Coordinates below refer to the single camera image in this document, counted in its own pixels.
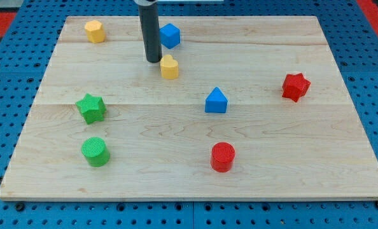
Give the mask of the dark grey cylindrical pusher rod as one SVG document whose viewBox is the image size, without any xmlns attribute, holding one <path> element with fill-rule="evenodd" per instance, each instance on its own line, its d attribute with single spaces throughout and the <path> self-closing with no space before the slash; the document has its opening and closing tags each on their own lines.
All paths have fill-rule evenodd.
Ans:
<svg viewBox="0 0 378 229">
<path fill-rule="evenodd" d="M 160 62 L 162 58 L 162 47 L 158 22 L 157 2 L 137 0 L 137 5 L 143 34 L 146 60 L 151 63 Z"/>
</svg>

